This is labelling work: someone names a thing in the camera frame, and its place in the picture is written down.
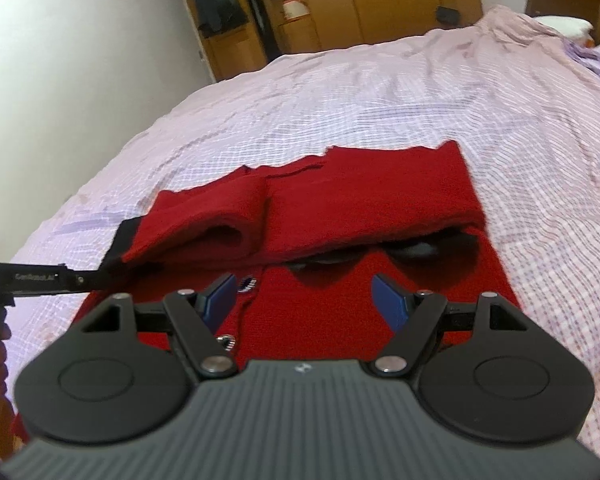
wrinkled sheet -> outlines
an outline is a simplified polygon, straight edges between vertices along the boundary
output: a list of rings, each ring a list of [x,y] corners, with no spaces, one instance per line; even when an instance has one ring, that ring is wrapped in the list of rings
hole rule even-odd
[[[199,90],[132,139],[14,260],[95,269],[120,221],[147,212],[161,189],[242,164],[447,139],[461,145],[522,308],[595,377],[580,439],[600,455],[600,79],[554,31],[504,7],[474,27],[286,56]],[[82,299],[18,300],[10,388]]]

